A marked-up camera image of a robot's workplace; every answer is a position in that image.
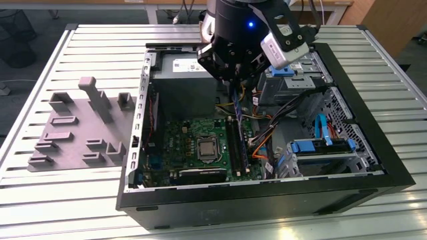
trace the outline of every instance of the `aluminum extrusion table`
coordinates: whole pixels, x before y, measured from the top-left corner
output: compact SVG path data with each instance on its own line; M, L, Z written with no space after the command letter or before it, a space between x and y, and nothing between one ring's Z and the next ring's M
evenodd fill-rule
M65 30L0 149L0 238L426 239L427 101L371 33L355 26L323 26L317 41L329 44L416 181L403 192L342 214L148 232L115 210L120 167L27 171L52 93L85 98L79 78L93 76L107 96L135 96L145 43L199 41L196 25L80 25Z

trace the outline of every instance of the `white label sticker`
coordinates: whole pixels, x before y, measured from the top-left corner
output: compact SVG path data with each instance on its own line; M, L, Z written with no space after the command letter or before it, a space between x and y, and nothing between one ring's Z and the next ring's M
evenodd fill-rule
M292 34L292 29L289 25L284 25L280 27L280 33L283 34L283 36L288 36Z
M184 58L173 60L173 73L184 72L205 72L207 70L197 63L195 58Z
M259 98L257 97L252 97L252 102L253 102L253 105L257 106L259 105Z
M265 169L271 174L273 173L273 166L268 162L265 162Z
M303 67L299 63L296 63L296 64L291 64L291 69L303 69Z

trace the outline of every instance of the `tabletop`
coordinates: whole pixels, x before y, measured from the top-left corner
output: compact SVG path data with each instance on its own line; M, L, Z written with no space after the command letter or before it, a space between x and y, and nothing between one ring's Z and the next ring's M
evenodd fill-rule
M197 43L197 25L69 27L0 149L0 238L426 239L427 101L371 33L323 26L328 43L416 185L344 213L147 231L116 211L120 167L28 172L27 161L52 110L53 92L87 98L81 76L108 97L139 91L145 43Z

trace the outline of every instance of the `wooden desk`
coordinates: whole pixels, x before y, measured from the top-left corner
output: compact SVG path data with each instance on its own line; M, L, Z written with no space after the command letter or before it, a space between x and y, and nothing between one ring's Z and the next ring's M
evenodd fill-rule
M309 11L308 0L304 1L304 12ZM354 0L323 0L323 9L331 12L327 25L338 25L347 6ZM319 0L315 0L317 11L321 10ZM0 9L35 10L145 10L149 24L157 24L157 10L179 10L181 0L0 0ZM207 0L193 1L193 10L207 9ZM301 10L301 1L289 7L291 11Z

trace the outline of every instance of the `metal panel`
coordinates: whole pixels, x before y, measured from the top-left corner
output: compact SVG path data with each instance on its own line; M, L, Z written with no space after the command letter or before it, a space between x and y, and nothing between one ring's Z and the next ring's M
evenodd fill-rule
M0 149L0 238L20 239L424 239L427 111L423 97L375 41L354 26L320 29L416 185L338 215L241 222L148 232L115 210L120 167L28 172L53 92L85 97L81 76L107 95L136 93L148 42L197 42L197 26L80 25L65 32L12 132Z

